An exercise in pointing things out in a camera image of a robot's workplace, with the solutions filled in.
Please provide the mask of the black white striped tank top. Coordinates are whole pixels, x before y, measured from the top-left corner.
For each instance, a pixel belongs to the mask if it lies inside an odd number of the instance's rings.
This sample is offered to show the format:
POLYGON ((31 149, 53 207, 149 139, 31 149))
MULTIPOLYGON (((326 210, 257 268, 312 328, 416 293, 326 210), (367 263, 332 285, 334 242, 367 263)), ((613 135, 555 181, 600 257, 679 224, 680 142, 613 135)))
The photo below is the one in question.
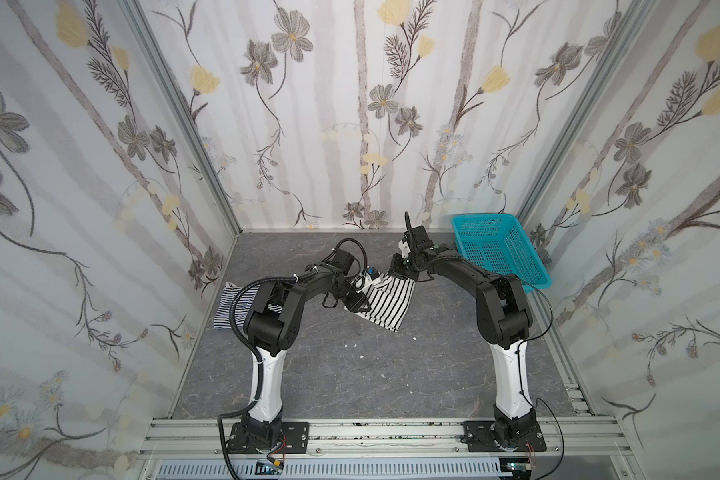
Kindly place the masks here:
POLYGON ((368 307, 358 316, 389 331, 397 332, 410 308, 416 282, 387 274, 366 274, 361 292, 368 307))

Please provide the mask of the blue white striped tank top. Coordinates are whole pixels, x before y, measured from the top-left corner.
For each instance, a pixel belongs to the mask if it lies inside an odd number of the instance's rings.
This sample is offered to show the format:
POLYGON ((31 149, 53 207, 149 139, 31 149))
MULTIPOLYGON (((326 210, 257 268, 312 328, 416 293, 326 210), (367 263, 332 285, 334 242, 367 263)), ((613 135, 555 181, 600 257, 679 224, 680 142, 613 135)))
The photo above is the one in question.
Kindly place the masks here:
POLYGON ((253 306, 260 288, 260 285, 254 285, 241 293, 240 286, 226 282, 212 319, 212 327, 217 330, 229 330, 231 328, 230 313, 234 311, 235 324, 239 329, 243 329, 248 312, 253 306))

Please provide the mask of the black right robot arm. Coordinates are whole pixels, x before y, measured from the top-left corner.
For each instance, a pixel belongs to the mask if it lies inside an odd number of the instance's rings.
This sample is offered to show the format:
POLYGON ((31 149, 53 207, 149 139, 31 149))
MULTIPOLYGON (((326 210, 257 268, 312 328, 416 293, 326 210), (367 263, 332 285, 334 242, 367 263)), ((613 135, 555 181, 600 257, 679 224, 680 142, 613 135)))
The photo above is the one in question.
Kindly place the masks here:
POLYGON ((467 442, 505 452, 546 451, 527 381, 533 315, 522 280, 480 267, 451 247, 435 245, 423 226, 414 227, 409 215, 404 219, 401 252, 393 256, 390 272, 415 281, 422 273, 430 279, 443 277, 469 293, 475 300, 477 330, 491 349, 496 383, 493 422, 485 434, 466 431, 467 442))

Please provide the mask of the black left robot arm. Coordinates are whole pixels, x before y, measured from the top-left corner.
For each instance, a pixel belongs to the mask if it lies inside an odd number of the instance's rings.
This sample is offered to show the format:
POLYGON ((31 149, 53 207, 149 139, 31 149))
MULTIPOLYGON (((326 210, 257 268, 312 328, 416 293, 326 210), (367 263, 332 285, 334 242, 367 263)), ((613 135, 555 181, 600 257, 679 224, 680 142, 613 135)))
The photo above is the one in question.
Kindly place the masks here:
POLYGON ((370 285, 368 273, 365 248, 354 238, 344 238, 304 273, 255 280, 233 298, 229 324, 252 354, 252 393, 245 407, 217 417, 224 455, 247 448, 269 452, 285 446, 284 362, 299 334, 305 306, 320 297, 325 308, 342 305, 351 313, 370 312, 371 303, 364 292, 370 285))

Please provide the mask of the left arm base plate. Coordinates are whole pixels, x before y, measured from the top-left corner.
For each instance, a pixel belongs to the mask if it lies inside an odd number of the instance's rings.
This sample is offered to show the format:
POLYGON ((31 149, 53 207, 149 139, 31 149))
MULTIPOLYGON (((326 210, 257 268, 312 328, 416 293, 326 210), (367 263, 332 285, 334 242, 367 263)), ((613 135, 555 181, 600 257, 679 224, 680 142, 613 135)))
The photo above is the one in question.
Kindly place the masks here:
POLYGON ((277 434, 270 438, 257 437, 250 428, 240 422, 232 426, 225 447, 230 454, 285 453, 305 454, 308 447, 310 424, 308 422, 284 422, 277 434))

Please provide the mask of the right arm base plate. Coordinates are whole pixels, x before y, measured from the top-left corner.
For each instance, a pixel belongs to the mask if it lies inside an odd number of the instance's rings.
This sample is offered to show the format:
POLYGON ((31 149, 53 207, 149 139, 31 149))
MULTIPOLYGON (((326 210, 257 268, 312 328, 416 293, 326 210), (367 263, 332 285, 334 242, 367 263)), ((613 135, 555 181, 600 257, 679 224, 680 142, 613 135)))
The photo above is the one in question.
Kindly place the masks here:
POLYGON ((462 442, 470 453, 546 452, 547 445, 537 424, 503 421, 465 421, 462 442))

